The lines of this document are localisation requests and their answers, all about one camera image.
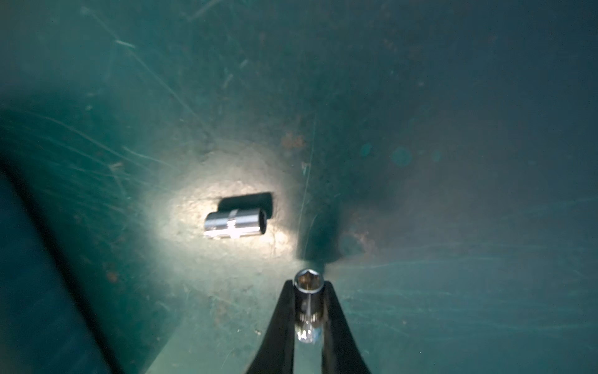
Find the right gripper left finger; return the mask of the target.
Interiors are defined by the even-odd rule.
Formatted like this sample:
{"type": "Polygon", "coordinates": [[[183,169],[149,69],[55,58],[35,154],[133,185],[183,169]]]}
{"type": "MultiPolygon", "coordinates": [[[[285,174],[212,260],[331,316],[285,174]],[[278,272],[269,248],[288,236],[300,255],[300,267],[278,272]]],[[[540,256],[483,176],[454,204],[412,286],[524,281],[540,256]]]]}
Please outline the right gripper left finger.
{"type": "Polygon", "coordinates": [[[292,280],[283,284],[263,342],[247,374],[294,372],[295,295],[292,280]]]}

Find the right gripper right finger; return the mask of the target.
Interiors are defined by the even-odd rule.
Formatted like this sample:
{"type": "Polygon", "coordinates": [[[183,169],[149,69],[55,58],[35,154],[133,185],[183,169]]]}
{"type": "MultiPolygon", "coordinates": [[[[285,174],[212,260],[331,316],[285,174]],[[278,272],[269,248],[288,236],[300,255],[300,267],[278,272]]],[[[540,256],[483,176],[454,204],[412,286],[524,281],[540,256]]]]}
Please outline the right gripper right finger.
{"type": "Polygon", "coordinates": [[[325,282],[323,301],[322,373],[370,373],[330,281],[325,282]]]}

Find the long chrome socket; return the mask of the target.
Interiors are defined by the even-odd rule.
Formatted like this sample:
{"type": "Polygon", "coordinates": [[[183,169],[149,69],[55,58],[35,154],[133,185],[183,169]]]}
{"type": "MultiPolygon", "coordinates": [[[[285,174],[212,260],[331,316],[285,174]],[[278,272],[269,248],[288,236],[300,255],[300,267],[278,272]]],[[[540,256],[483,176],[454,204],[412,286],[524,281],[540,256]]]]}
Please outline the long chrome socket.
{"type": "Polygon", "coordinates": [[[315,344],[322,336],[325,281],[317,271],[303,269],[294,277],[295,318],[297,340],[315,344]]]}

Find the short chrome socket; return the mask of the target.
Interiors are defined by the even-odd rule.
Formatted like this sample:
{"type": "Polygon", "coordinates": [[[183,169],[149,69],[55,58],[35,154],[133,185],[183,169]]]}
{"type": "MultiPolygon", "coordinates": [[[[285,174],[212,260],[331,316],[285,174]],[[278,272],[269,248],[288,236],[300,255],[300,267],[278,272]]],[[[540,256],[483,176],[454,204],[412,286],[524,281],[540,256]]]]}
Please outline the short chrome socket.
{"type": "Polygon", "coordinates": [[[204,222],[206,238],[244,238],[264,235],[267,228],[267,216],[262,209],[230,210],[209,213],[204,222]]]}

